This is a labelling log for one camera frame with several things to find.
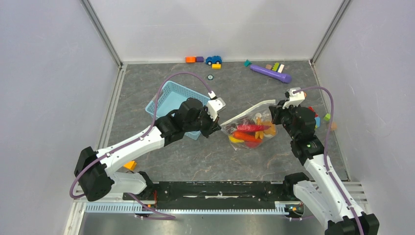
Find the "orange toy carrot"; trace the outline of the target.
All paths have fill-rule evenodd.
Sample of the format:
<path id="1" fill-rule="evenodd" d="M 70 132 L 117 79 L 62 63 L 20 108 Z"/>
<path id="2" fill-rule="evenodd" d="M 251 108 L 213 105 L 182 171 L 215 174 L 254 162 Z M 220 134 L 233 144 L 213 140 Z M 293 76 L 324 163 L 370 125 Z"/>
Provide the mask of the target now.
<path id="1" fill-rule="evenodd" d="M 232 135 L 234 138 L 245 142 L 262 143 L 262 139 L 256 139 L 255 136 L 252 136 L 245 132 L 235 131 Z"/>

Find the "yellow toy pear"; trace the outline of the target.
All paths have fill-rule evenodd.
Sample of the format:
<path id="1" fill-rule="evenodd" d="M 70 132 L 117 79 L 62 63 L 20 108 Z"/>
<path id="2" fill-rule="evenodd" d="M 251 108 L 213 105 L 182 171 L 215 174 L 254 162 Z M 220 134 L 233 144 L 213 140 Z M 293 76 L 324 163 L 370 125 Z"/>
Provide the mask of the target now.
<path id="1" fill-rule="evenodd" d="M 229 138 L 230 142 L 232 142 L 232 143 L 244 143 L 245 142 L 244 140 L 237 139 L 233 136 L 228 136 L 228 138 Z"/>

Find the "clear polka dot zip bag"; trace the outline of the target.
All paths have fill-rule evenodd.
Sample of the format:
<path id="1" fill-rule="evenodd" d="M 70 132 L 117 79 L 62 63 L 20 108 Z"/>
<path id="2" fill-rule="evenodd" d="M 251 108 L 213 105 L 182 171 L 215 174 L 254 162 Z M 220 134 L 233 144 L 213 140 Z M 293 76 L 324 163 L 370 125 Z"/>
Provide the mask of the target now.
<path id="1" fill-rule="evenodd" d="M 274 99 L 261 101 L 221 124 L 234 150 L 256 149 L 277 135 L 269 109 L 275 104 Z"/>

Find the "red toy tomato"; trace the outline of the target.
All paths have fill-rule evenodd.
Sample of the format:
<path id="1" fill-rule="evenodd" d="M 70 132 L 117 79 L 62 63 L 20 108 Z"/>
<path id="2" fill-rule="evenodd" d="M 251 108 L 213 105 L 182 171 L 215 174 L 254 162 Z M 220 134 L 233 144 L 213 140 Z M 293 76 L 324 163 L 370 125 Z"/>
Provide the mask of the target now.
<path id="1" fill-rule="evenodd" d="M 255 149 L 261 145 L 261 142 L 245 142 L 245 145 L 249 149 Z"/>

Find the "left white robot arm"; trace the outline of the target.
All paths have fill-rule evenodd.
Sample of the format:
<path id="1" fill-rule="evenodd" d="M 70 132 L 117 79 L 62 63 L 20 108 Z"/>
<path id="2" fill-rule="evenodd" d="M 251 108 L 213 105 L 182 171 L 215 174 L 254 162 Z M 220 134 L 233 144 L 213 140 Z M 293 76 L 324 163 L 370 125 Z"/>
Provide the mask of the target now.
<path id="1" fill-rule="evenodd" d="M 75 186 L 69 191 L 73 199 L 86 197 L 90 202 L 100 200 L 110 192 L 133 193 L 149 199 L 154 187 L 142 173 L 121 173 L 126 163 L 151 151 L 181 140 L 187 132 L 200 132 L 209 137 L 220 130 L 219 112 L 225 107 L 221 98 L 214 98 L 203 105 L 195 98 L 188 98 L 178 109 L 159 117 L 142 132 L 109 147 L 93 150 L 84 148 L 79 155 L 74 175 L 83 193 L 74 195 Z"/>

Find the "red toy chili pepper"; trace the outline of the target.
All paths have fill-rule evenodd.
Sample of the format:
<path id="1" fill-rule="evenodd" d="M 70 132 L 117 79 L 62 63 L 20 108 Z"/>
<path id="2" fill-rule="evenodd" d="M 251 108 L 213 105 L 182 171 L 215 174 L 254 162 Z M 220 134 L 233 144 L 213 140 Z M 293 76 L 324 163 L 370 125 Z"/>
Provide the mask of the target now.
<path id="1" fill-rule="evenodd" d="M 243 124 L 243 125 L 238 125 L 236 127 L 236 130 L 240 132 L 259 132 L 259 131 L 265 131 L 269 129 L 270 127 L 271 126 L 269 125 Z"/>

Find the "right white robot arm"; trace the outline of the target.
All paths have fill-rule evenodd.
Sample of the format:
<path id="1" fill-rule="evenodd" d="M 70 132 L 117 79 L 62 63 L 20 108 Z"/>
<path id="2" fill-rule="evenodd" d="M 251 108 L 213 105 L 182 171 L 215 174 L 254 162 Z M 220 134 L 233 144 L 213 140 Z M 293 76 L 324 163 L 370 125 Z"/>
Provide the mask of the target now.
<path id="1" fill-rule="evenodd" d="M 380 222 L 367 214 L 347 191 L 324 155 L 325 147 L 315 135 L 315 113 L 305 107 L 269 107 L 272 123 L 282 125 L 291 137 L 291 150 L 317 184 L 304 173 L 285 176 L 283 195 L 301 200 L 324 227 L 326 235 L 376 235 Z"/>

